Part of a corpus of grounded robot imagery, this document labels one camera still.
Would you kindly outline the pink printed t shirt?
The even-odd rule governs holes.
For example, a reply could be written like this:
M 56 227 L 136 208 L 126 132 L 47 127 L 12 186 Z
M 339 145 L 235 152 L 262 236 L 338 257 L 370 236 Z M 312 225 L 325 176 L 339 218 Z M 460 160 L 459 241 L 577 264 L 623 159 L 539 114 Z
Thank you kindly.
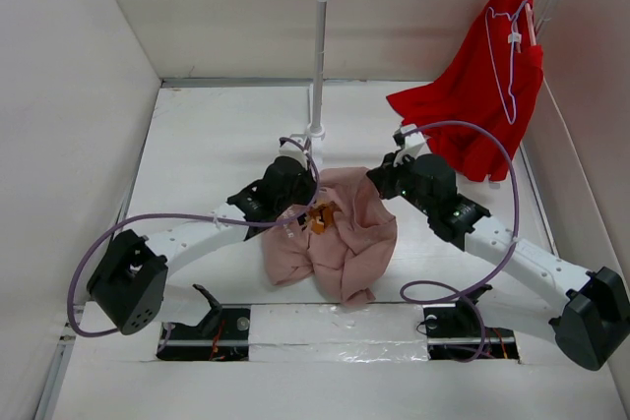
M 398 238 L 365 167 L 325 169 L 318 198 L 308 210 L 293 206 L 296 221 L 262 234 L 264 268 L 273 286 L 312 276 L 328 299 L 347 307 L 376 300 L 372 286 L 385 273 Z

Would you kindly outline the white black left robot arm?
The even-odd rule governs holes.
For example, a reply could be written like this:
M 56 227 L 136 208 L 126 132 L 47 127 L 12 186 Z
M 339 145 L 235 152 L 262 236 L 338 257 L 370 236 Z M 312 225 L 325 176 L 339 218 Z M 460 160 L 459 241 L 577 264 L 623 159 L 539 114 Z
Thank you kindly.
M 178 225 L 141 236 L 131 229 L 109 244 L 87 290 L 123 335 L 151 322 L 186 326 L 198 337 L 219 328 L 222 306 L 200 283 L 171 287 L 168 279 L 187 265 L 230 245 L 292 221 L 285 211 L 310 205 L 318 171 L 308 156 L 281 155 L 263 177 L 208 215 L 178 216 Z

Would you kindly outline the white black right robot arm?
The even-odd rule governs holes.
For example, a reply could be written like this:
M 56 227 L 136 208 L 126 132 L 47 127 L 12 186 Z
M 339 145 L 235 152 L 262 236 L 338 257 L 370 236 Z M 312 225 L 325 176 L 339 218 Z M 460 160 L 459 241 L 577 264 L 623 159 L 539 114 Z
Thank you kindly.
M 547 339 L 578 366 L 599 370 L 629 335 L 629 298 L 622 277 L 559 259 L 517 237 L 482 205 L 460 194 L 454 170 L 435 154 L 416 158 L 387 154 L 367 173 L 384 200 L 405 199 L 422 212 L 442 241 L 493 264 L 536 293 L 544 309 L 497 302 L 469 301 L 455 310 L 455 323 L 466 334 L 486 328 L 490 318 L 517 331 Z

